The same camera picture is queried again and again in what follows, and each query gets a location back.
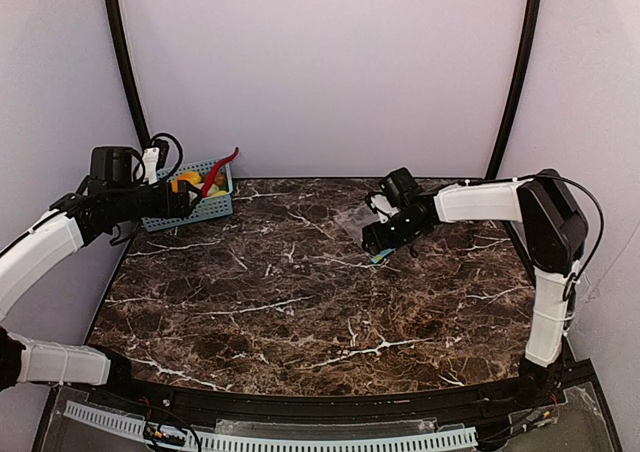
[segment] white cable clip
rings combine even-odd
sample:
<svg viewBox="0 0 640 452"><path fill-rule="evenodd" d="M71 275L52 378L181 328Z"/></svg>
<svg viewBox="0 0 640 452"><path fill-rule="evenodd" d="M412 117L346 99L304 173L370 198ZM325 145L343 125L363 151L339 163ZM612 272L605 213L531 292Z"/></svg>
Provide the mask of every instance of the white cable clip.
<svg viewBox="0 0 640 452"><path fill-rule="evenodd" d="M67 369L69 368L69 351L57 342L54 342L54 344L64 351L64 366L62 367L62 375L60 375L60 381L58 382L58 384L64 385L64 379L67 376Z"/></svg>

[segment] zip tie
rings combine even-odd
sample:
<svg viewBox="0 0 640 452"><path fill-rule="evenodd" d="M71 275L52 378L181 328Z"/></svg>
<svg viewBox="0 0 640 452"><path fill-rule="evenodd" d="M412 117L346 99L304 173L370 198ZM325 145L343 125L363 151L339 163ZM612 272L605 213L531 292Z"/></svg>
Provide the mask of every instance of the zip tie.
<svg viewBox="0 0 640 452"><path fill-rule="evenodd" d="M64 367L62 367L62 375L60 376L60 381L58 382L58 384L64 385L64 379L67 375L67 369L69 368L69 351L57 342L54 342L54 344L64 351Z"/></svg>
<svg viewBox="0 0 640 452"><path fill-rule="evenodd" d="M538 312L536 310L533 311L533 315L537 315L538 317L542 317L542 318L550 320L552 322L567 322L569 320L572 320L575 317L575 314L573 314L573 315L571 315L569 317L565 317L563 319L556 319L555 317L551 317L550 315L543 314L542 312Z"/></svg>

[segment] table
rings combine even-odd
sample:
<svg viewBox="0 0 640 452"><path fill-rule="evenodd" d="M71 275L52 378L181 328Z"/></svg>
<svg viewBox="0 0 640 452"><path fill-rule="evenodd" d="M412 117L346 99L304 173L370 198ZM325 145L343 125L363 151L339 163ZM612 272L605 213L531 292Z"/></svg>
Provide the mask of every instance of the table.
<svg viewBox="0 0 640 452"><path fill-rule="evenodd" d="M335 219L377 180L235 185L234 215L141 232L121 263L89 342L130 358L136 378L319 396L517 375L533 289L501 224L439 226L418 258L373 265Z"/></svg>

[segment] white arm segment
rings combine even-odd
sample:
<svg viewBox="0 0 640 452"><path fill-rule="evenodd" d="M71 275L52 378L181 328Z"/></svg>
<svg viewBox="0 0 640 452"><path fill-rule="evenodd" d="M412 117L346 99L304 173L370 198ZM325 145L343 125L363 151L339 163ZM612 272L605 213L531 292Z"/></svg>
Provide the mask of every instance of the white arm segment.
<svg viewBox="0 0 640 452"><path fill-rule="evenodd" d="M18 382L107 383L111 363L96 349L31 340L12 332L9 337L26 347Z"/></svg>
<svg viewBox="0 0 640 452"><path fill-rule="evenodd" d="M47 212L42 219L55 212ZM29 229L28 232L0 257L0 322L42 276L84 244L75 219L64 214L52 217L36 230ZM110 361L95 349L41 342L13 333L9 335L26 347L21 353L19 382L101 385L107 381Z"/></svg>
<svg viewBox="0 0 640 452"><path fill-rule="evenodd" d="M55 212L47 212L42 219ZM0 258L0 323L33 284L83 245L75 219L64 214L29 232Z"/></svg>
<svg viewBox="0 0 640 452"><path fill-rule="evenodd" d="M461 220L506 220L522 222L517 188L527 182L512 181L471 187L452 185L434 198L438 218L442 222ZM579 262L573 264L577 272ZM547 367L558 358L562 347L567 301L563 300L568 277L543 272L535 267L536 295L531 334L525 357Z"/></svg>
<svg viewBox="0 0 640 452"><path fill-rule="evenodd" d="M572 272L577 273L579 267L580 262L576 260ZM568 301L563 300L563 295L568 277L543 272L537 267L534 269L536 299L525 357L534 364L547 367L555 362L562 349L568 306Z"/></svg>
<svg viewBox="0 0 640 452"><path fill-rule="evenodd" d="M509 220L522 222L517 188L528 180L467 187L451 185L435 196L441 222L460 220Z"/></svg>

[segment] red object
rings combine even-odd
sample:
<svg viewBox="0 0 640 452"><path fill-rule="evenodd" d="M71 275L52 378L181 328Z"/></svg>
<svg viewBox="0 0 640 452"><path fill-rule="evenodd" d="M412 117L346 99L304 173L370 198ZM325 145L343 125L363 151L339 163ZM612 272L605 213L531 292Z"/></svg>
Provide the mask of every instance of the red object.
<svg viewBox="0 0 640 452"><path fill-rule="evenodd" d="M216 162L216 165L213 166L213 169L211 169L211 172L209 172L209 175L207 175L207 180L205 181L204 186L202 187L202 197L204 198L207 197L209 190L213 186L213 181L216 180L216 175L218 175L218 172L220 171L220 169L225 165L227 165L229 162L231 162L233 159L235 159L238 156L239 152L240 152L240 149L236 147L236 150L234 150L233 154L231 154L229 157L225 157L224 159L220 159L218 162Z"/></svg>

